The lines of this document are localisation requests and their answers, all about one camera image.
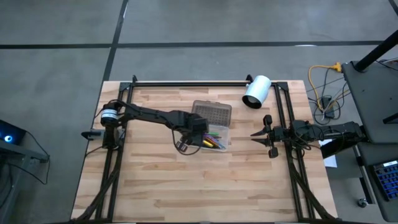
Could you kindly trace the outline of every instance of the concrete floor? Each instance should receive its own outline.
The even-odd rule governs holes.
[[[110,44],[122,0],[1,0],[1,44]],[[129,0],[120,43],[383,40],[398,28],[386,0]],[[110,80],[307,80],[311,65],[358,60],[375,46],[117,49]],[[396,57],[398,48],[385,58]],[[0,50],[0,119],[28,129],[52,159],[49,184],[27,178],[14,223],[67,221],[109,49]],[[316,86],[324,69],[313,71]],[[330,72],[328,80],[341,74]],[[329,85],[338,91],[344,81]],[[360,122],[352,97],[340,120]],[[44,175],[45,167],[38,170]],[[340,218],[382,223],[376,205],[358,208],[357,179],[330,179]]]

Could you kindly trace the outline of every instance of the black metal frame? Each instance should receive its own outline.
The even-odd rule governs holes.
[[[132,100],[132,94],[133,94],[133,89],[135,87],[162,87],[162,86],[246,86],[247,84],[252,82],[252,77],[250,75],[247,76],[245,81],[192,81],[192,82],[140,82],[137,80],[136,76],[133,76],[133,80],[131,83],[126,83],[122,82],[120,83],[119,87],[119,94],[118,94],[118,99],[122,100],[124,96],[124,92],[127,91],[127,102],[131,103]],[[278,113],[279,113],[279,119],[280,123],[283,127],[287,127],[286,121],[285,121],[285,115],[284,115],[284,110],[282,106],[282,100],[280,96],[280,92],[283,91],[285,98],[286,98],[286,104],[287,104],[287,111],[289,114],[289,119],[290,122],[294,120],[294,112],[293,112],[293,106],[292,102],[290,100],[290,94],[289,94],[289,87],[287,82],[272,82],[271,87],[275,90],[275,97],[276,97],[276,102],[277,102],[277,107],[278,107]],[[122,127],[124,130],[127,129],[127,125],[124,125]],[[112,223],[113,222],[113,213],[114,213],[114,206],[116,202],[116,195],[117,195],[117,190],[118,190],[118,181],[119,181],[119,171],[121,169],[121,161],[122,161],[122,156],[123,156],[123,149],[124,149],[124,142],[125,138],[121,138],[121,146],[119,149],[117,149],[117,155],[116,155],[116,163],[114,165],[113,171],[111,174],[109,174],[110,168],[111,168],[111,161],[112,161],[112,156],[114,151],[108,151],[106,155],[106,160],[105,160],[105,166],[104,166],[104,172],[103,172],[103,178],[101,181],[101,188],[98,193],[98,195],[95,197],[93,203],[89,206],[90,212],[86,212],[80,216],[77,219],[70,220],[68,223]],[[286,141],[285,142],[285,150],[286,150],[286,155],[287,155],[287,160],[288,163],[293,162],[293,157],[291,154],[292,147],[290,145],[290,142]],[[304,160],[303,157],[301,156],[301,153],[297,152],[297,159],[298,159],[298,168],[300,171],[300,175],[305,182],[305,184],[308,185],[308,179],[307,179],[307,173],[305,170],[305,165],[304,165]],[[292,191],[293,191],[293,199],[295,203],[295,210],[297,214],[297,220],[303,220],[303,211],[302,211],[302,205],[300,201],[300,195],[299,195],[299,189],[297,187],[296,180],[290,176],[290,181],[292,184]],[[111,188],[111,196],[109,200],[109,207],[108,207],[108,213],[106,215],[106,218],[102,218],[103,214],[103,202],[104,202],[104,196],[105,193]],[[306,198],[306,204],[308,208],[308,214],[309,214],[309,219],[314,219],[315,218],[315,213],[313,210],[313,206],[311,202]],[[95,213],[95,218],[90,220],[90,217],[92,216],[94,210],[96,210]]]

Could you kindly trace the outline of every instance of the yellow marker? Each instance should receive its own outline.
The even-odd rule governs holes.
[[[204,143],[206,146],[208,146],[208,147],[213,147],[213,145],[210,144],[208,141],[203,140],[203,143]]]

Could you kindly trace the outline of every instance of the plastic container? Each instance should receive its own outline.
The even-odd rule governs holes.
[[[221,138],[216,139],[224,148],[216,149],[202,145],[201,149],[225,152],[229,144],[229,124],[231,123],[232,106],[217,102],[195,100],[192,106],[192,113],[199,114],[206,118],[209,124],[210,133],[218,133]]]

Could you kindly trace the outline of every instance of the white paper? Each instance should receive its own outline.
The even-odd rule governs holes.
[[[323,146],[326,143],[331,142],[331,139],[326,139],[324,141],[319,141],[319,145]],[[337,168],[337,162],[336,162],[336,156],[332,155],[327,157],[326,159],[323,160],[323,163],[325,164],[325,167],[333,167]]]

